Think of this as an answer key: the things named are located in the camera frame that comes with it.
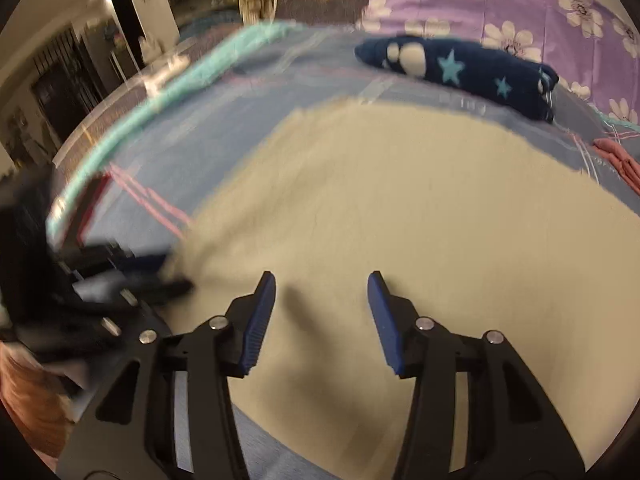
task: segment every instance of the wall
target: wall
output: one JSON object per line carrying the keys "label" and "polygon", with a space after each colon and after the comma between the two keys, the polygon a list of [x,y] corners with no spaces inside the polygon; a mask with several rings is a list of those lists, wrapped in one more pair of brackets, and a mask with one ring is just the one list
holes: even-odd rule
{"label": "wall", "polygon": [[6,175],[11,170],[15,169],[14,162],[6,152],[6,150],[0,146],[0,175]]}
{"label": "wall", "polygon": [[71,27],[79,40],[87,25],[95,27],[95,25],[108,20],[110,17],[111,11],[107,2],[105,0],[95,0],[91,5],[87,6],[84,12],[78,14],[71,21]]}
{"label": "wall", "polygon": [[95,0],[20,0],[0,32],[0,87],[34,51]]}
{"label": "wall", "polygon": [[156,38],[165,50],[178,43],[180,32],[175,24],[169,0],[131,0],[145,36]]}
{"label": "wall", "polygon": [[85,27],[81,33],[84,39],[89,57],[94,64],[95,71],[100,76],[107,94],[113,92],[121,81],[111,64],[111,51],[113,45],[104,39],[104,27],[106,22],[101,22],[96,27]]}
{"label": "wall", "polygon": [[[40,145],[44,145],[44,140],[42,139],[42,122],[46,122],[46,118],[40,111],[40,105],[38,104],[36,97],[31,92],[31,85],[36,82],[40,75],[32,64],[30,67],[29,65],[24,66],[22,70],[24,78],[12,90],[9,99],[0,104],[0,141],[2,144],[6,144],[9,140],[8,138],[10,134],[7,130],[6,122],[9,117],[14,114],[16,108],[20,107],[28,122],[28,126],[26,127],[27,132],[34,140],[36,140],[36,142]],[[60,140],[58,139],[53,127],[49,123],[47,124],[49,125],[49,131],[51,132],[51,137],[54,143],[57,147],[60,147]],[[6,150],[4,150],[4,148],[0,150],[0,173],[2,171],[2,151],[6,152]]]}

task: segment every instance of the bolt head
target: bolt head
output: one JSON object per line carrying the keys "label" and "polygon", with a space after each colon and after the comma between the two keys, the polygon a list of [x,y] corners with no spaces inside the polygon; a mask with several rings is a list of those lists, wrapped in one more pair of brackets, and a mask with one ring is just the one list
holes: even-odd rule
{"label": "bolt head", "polygon": [[486,340],[493,345],[499,345],[504,341],[504,335],[497,330],[489,330],[489,332],[486,333]]}
{"label": "bolt head", "polygon": [[155,330],[145,330],[144,332],[140,333],[140,342],[143,345],[148,345],[149,343],[152,343],[153,341],[155,341],[158,338],[158,334],[156,333]]}
{"label": "bolt head", "polygon": [[122,330],[108,317],[103,317],[100,324],[104,329],[115,337],[119,337],[122,334]]}
{"label": "bolt head", "polygon": [[131,306],[138,306],[138,298],[136,298],[133,293],[128,288],[123,288],[120,291],[120,295],[124,298],[124,300],[129,303]]}
{"label": "bolt head", "polygon": [[430,317],[419,317],[415,320],[415,327],[421,332],[431,330],[434,326],[436,326],[436,323]]}
{"label": "bolt head", "polygon": [[224,316],[214,316],[209,319],[209,326],[212,330],[222,330],[229,325],[229,320]]}

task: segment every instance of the pink stripe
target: pink stripe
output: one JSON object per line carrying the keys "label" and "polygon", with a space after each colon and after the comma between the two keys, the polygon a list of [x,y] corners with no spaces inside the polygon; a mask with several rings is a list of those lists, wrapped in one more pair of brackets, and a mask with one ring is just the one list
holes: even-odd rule
{"label": "pink stripe", "polygon": [[126,178],[130,183],[133,184],[133,186],[136,187],[136,189],[142,193],[143,195],[148,195],[148,193],[146,192],[146,189],[144,186],[142,186],[142,184],[140,184],[135,178],[133,178],[129,173],[127,173],[126,171],[124,171],[122,168],[119,168],[118,166],[116,166],[115,164],[111,164],[111,169],[113,171],[115,171],[121,178]]}
{"label": "pink stripe", "polygon": [[165,211],[167,211],[169,214],[175,216],[178,220],[181,220],[185,224],[191,225],[191,218],[189,215],[187,215],[187,213],[169,204],[164,198],[158,195],[158,193],[156,193],[150,187],[143,187],[142,184],[140,184],[135,178],[130,176],[130,174],[126,173],[122,168],[119,168],[115,164],[111,164],[111,168],[120,177],[123,177],[129,180],[130,183],[132,183],[140,191],[140,193],[144,194],[145,196],[151,197],[153,200],[155,200],[158,203],[158,205],[160,207],[163,207]]}
{"label": "pink stripe", "polygon": [[189,215],[187,215],[187,213],[169,204],[166,200],[164,200],[164,198],[158,195],[158,193],[156,193],[150,187],[147,187],[146,190],[148,190],[149,196],[156,202],[158,202],[159,205],[164,207],[169,213],[174,215],[178,220],[182,220],[185,224],[191,225],[191,218],[189,217]]}
{"label": "pink stripe", "polygon": [[113,181],[116,184],[118,184],[118,186],[120,186],[124,191],[129,193],[129,195],[133,198],[133,200],[135,200],[143,208],[145,208],[148,211],[148,213],[158,221],[158,223],[162,224],[169,231],[175,234],[178,238],[183,238],[182,233],[180,232],[180,229],[178,229],[167,218],[165,218],[158,211],[156,211],[149,202],[147,202],[143,198],[140,198],[138,195],[136,195],[136,193],[119,176],[117,176],[114,173],[111,173],[111,177],[113,178]]}

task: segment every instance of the mattress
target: mattress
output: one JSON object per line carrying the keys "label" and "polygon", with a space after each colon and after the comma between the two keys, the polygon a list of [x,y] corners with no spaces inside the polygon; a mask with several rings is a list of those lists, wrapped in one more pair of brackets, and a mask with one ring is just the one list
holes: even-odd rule
{"label": "mattress", "polygon": [[[575,95],[557,89],[558,125],[528,121],[514,110],[464,92],[361,65],[353,49],[367,37],[364,32],[340,28],[293,30],[235,63],[211,86],[158,113],[104,161],[114,182],[95,210],[88,241],[114,238],[135,251],[174,245],[203,201],[215,196],[285,117],[297,108],[345,95],[363,102],[428,106],[500,124],[640,213],[638,196],[590,149],[606,125]],[[621,140],[630,152],[635,141]],[[610,438],[628,415],[625,409],[622,412]],[[180,466],[188,469],[185,412],[180,413],[177,429],[182,437],[177,456]],[[253,479],[332,478],[246,416],[238,415],[237,423]],[[593,449],[602,452],[607,445],[604,438]],[[589,454],[588,462],[597,453]]]}

